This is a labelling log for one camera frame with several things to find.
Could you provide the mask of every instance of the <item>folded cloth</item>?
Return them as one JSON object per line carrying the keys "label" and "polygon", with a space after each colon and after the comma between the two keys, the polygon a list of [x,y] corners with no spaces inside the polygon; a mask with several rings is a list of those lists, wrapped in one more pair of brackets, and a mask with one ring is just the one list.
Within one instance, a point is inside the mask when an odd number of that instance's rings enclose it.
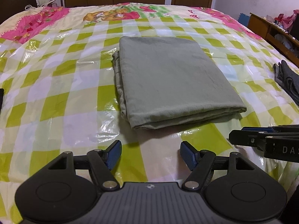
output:
{"label": "folded cloth", "polygon": [[113,64],[121,114],[134,129],[158,129],[246,111],[195,41],[124,36]]}
{"label": "folded cloth", "polygon": [[285,60],[273,65],[274,78],[279,86],[299,106],[299,75],[292,71]]}

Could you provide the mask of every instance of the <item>green and white checkered tablecloth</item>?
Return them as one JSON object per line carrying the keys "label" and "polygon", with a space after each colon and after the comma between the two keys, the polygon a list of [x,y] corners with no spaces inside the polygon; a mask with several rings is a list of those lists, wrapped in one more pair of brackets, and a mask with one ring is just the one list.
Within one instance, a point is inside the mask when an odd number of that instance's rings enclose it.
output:
{"label": "green and white checkered tablecloth", "polygon": [[[111,62],[124,35],[195,40],[238,92],[247,112],[203,125],[132,130],[120,117]],[[176,181],[189,174],[178,156],[182,140],[228,155],[236,150],[227,141],[233,129],[298,124],[298,107],[274,82],[272,65],[281,59],[285,58],[267,42],[213,18],[103,21],[45,30],[22,46],[0,38],[0,87],[5,89],[0,115],[0,220],[21,220],[14,204],[16,189],[66,150],[83,155],[119,139],[123,153],[114,173],[120,183]],[[265,159],[253,149],[239,150],[287,190],[298,175],[298,164]],[[84,171],[79,174],[87,176]]]}

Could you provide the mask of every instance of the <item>bed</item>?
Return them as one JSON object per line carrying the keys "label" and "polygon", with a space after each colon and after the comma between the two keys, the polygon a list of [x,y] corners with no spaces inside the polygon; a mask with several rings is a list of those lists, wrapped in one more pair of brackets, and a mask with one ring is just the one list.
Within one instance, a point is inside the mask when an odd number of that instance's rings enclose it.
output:
{"label": "bed", "polygon": [[[16,30],[28,12],[0,26]],[[122,142],[114,170],[125,181],[182,182],[189,170],[179,156],[182,141],[228,156],[239,151],[275,178],[290,196],[298,185],[297,163],[262,157],[227,140],[244,126],[299,124],[299,110],[274,81],[282,59],[270,44],[213,9],[123,3],[72,8],[25,40],[0,37],[0,220],[18,223],[19,185],[61,152],[74,155]],[[220,68],[247,107],[242,114],[205,124],[132,130],[120,117],[112,54],[122,36],[173,36],[196,41]],[[88,177],[84,170],[77,174]],[[225,174],[215,173],[214,178]]]}

